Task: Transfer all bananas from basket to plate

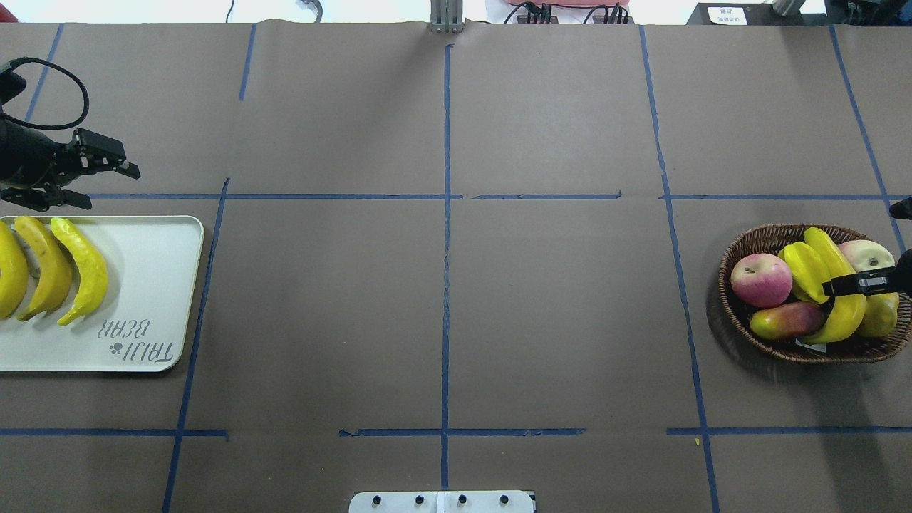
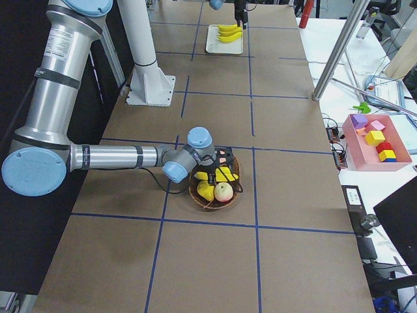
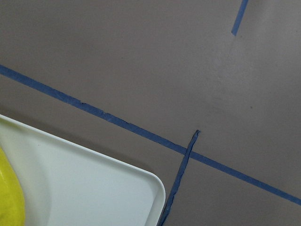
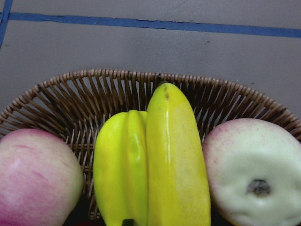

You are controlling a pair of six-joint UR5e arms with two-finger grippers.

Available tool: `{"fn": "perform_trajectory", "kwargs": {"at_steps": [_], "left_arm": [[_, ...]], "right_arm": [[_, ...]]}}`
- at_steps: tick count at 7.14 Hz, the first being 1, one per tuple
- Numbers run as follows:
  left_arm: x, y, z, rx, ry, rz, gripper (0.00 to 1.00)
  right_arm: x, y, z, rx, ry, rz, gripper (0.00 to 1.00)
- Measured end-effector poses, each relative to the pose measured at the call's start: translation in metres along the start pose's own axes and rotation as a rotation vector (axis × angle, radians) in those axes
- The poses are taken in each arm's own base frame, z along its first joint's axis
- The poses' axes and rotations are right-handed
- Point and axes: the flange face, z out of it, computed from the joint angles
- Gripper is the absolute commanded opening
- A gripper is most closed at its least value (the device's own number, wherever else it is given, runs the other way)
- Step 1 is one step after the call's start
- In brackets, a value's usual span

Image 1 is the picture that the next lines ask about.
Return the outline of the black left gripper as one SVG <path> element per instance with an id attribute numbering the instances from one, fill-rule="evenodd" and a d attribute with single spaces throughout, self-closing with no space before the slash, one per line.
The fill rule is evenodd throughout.
<path id="1" fill-rule="evenodd" d="M 37 130 L 12 120 L 1 123 L 2 200 L 39 213 L 52 207 L 93 208 L 88 195 L 52 186 L 49 191 L 34 189 L 46 185 L 69 185 L 81 175 L 116 172 L 134 180 L 141 178 L 139 166 L 132 163 L 120 140 L 84 128 L 74 130 L 71 149 L 54 142 Z"/>

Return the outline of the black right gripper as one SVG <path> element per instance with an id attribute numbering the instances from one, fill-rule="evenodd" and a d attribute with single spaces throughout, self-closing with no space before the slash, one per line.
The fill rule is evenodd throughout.
<path id="1" fill-rule="evenodd" d="M 823 283 L 827 296 L 875 296 L 902 292 L 911 294 L 912 251 L 906 250 L 896 260 L 895 269 L 872 269 L 853 275 L 834 277 Z"/>

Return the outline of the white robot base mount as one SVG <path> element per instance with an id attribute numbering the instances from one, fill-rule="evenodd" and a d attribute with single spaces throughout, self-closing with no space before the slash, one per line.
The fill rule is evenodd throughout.
<path id="1" fill-rule="evenodd" d="M 348 512 L 537 512 L 537 501 L 524 490 L 359 492 Z"/>

